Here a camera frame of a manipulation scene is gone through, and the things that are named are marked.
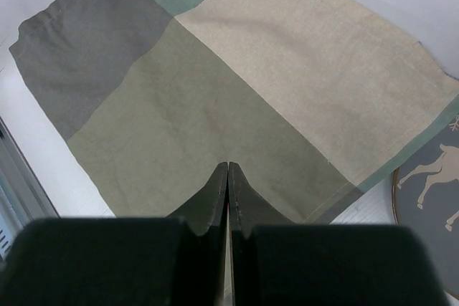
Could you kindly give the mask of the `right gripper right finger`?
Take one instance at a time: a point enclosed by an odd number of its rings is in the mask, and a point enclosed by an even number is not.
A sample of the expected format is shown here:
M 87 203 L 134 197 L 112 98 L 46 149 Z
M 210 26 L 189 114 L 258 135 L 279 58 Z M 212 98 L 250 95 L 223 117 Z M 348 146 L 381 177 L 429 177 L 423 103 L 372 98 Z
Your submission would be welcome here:
M 267 202 L 249 183 L 238 163 L 228 168 L 229 242 L 232 301 L 250 305 L 258 290 L 256 253 L 250 235 L 257 225 L 284 225 L 290 219 Z

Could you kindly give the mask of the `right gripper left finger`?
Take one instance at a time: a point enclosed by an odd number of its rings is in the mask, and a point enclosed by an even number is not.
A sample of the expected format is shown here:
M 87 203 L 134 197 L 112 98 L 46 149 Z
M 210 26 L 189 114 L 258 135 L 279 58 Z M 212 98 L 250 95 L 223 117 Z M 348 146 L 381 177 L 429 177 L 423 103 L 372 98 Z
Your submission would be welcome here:
M 167 217 L 164 305 L 221 305 L 227 228 L 228 164 Z

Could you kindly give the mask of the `green beige cloth placemat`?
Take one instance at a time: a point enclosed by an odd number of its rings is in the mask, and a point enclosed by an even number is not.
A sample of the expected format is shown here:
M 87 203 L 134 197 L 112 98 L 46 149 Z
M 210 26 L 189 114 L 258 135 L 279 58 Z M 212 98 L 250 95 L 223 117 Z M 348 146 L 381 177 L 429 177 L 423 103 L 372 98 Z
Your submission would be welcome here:
M 170 214 L 221 162 L 328 223 L 458 112 L 458 82 L 354 0 L 54 0 L 10 53 L 116 216 Z

